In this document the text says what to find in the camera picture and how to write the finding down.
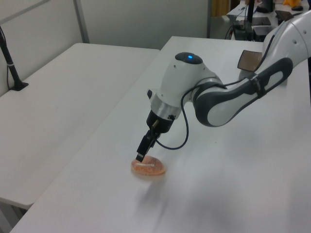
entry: black cable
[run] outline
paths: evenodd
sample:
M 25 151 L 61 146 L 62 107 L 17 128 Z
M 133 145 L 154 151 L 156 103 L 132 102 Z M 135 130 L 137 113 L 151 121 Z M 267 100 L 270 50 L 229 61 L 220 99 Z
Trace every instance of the black cable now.
M 8 90 L 11 90 L 9 86 L 9 66 L 6 66 L 6 84 L 8 86 Z
M 241 12 L 237 15 L 236 19 L 239 17 L 240 14 L 242 14 L 242 12 L 246 9 L 246 7 L 242 7 L 241 8 Z M 227 39 L 227 35 L 228 35 L 228 32 L 230 31 L 230 29 L 233 27 L 233 24 L 229 27 L 227 33 L 225 34 L 225 40 Z
M 228 32 L 230 31 L 230 29 L 231 29 L 232 27 L 233 27 L 233 25 L 231 25 L 231 26 L 229 27 L 227 33 L 225 34 L 225 40 L 226 40 L 226 38 L 227 38 Z
M 245 26 L 245 22 L 246 22 L 246 12 L 247 12 L 247 8 L 248 8 L 248 5 L 246 6 L 246 8 L 245 8 L 245 13 L 244 13 L 244 26 Z
M 164 146 L 162 143 L 160 143 L 155 135 L 154 135 L 154 128 L 151 127 L 150 128 L 150 133 L 151 133 L 151 137 L 153 138 L 154 141 L 156 141 L 161 147 L 165 148 L 165 149 L 168 149 L 168 150 L 178 150 L 180 148 L 182 148 L 186 142 L 188 141 L 188 137 L 189 137 L 189 124 L 188 124 L 188 120 L 187 120 L 187 116 L 186 116 L 186 112 L 185 112 L 185 109 L 184 109 L 184 98 L 186 97 L 187 94 L 189 94 L 191 91 L 193 91 L 194 89 L 197 89 L 199 87 L 201 87 L 202 84 L 200 85 L 197 85 L 197 86 L 194 86 L 193 88 L 189 89 L 181 98 L 181 101 L 180 101 L 180 105 L 181 105 L 181 111 L 183 112 L 183 115 L 184 115 L 184 119 L 185 119 L 185 123 L 186 123 L 186 138 L 185 138 L 185 141 L 183 142 L 183 144 L 181 144 L 179 147 L 167 147 L 167 146 Z
M 269 41 L 269 44 L 268 44 L 268 47 L 267 47 L 267 49 L 266 49 L 266 52 L 264 53 L 264 55 L 263 55 L 261 61 L 259 62 L 258 66 L 256 67 L 255 71 L 258 70 L 258 68 L 261 66 L 261 64 L 263 63 L 264 59 L 266 58 L 267 53 L 268 53 L 268 51 L 269 51 L 269 48 L 270 48 L 270 46 L 271 46 L 271 44 L 272 44 L 272 41 L 273 41 L 274 37 L 275 37 L 275 35 L 273 35 L 273 36 L 271 37 L 271 39 L 270 39 L 270 41 Z
M 243 78 L 243 79 L 241 79 L 241 80 L 238 80 L 238 81 L 236 81 L 236 82 L 233 82 L 233 83 L 227 83 L 227 84 L 225 84 L 224 86 L 231 86 L 231 85 L 234 85 L 234 84 L 240 83 L 240 82 L 242 82 L 244 79 L 246 79 L 246 77 L 245 77 L 245 78 Z

